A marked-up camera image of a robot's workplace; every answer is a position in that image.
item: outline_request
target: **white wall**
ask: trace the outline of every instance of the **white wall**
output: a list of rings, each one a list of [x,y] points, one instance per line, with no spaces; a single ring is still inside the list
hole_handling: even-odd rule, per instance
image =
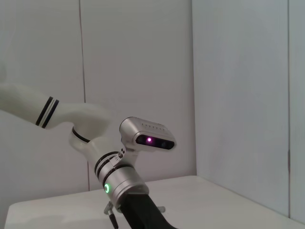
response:
[[[305,1],[289,1],[291,218],[305,223]]]
[[[6,82],[83,102],[78,1],[0,0],[0,60]],[[71,124],[45,131],[4,112],[0,120],[0,228],[12,203],[88,190]]]
[[[198,175],[288,215],[287,0],[193,0]]]
[[[146,181],[194,175],[191,1],[84,0],[81,18],[86,102],[113,111],[107,135],[120,141],[129,116],[162,123],[177,148],[141,152],[137,171]]]

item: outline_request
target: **depth camera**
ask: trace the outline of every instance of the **depth camera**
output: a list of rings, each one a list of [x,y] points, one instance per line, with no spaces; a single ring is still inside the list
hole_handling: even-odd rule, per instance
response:
[[[120,125],[122,143],[133,150],[168,151],[176,146],[172,133],[162,124],[129,117]]]

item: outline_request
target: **camera lens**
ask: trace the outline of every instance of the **camera lens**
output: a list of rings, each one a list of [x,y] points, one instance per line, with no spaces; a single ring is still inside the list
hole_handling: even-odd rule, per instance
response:
[[[166,142],[162,142],[161,147],[166,148]]]
[[[145,144],[145,137],[144,136],[139,136],[138,138],[137,138],[137,143],[138,144]]]

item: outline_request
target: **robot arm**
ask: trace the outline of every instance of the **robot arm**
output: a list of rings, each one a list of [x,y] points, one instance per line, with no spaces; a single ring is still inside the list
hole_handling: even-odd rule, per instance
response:
[[[23,85],[0,84],[0,110],[44,129],[73,123],[69,143],[86,157],[102,183],[110,199],[107,212],[113,216],[115,207],[132,229],[173,229],[148,196],[148,187],[133,167],[140,150],[169,151],[176,146],[174,136],[165,126],[135,117],[125,119],[120,126],[125,148],[116,151],[111,141],[102,137],[110,123],[103,108],[62,104]]]
[[[71,122],[74,132],[85,142],[102,136],[110,122],[110,115],[101,107],[62,104],[53,97],[13,83],[0,84],[0,109],[45,129]]]

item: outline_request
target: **table surface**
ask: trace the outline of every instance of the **table surface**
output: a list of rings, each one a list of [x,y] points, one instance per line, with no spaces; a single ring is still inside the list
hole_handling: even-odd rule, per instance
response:
[[[305,225],[197,176],[147,182],[157,206],[178,229],[305,229]],[[13,204],[5,229],[113,229],[103,190]],[[130,229],[115,212],[120,229]]]

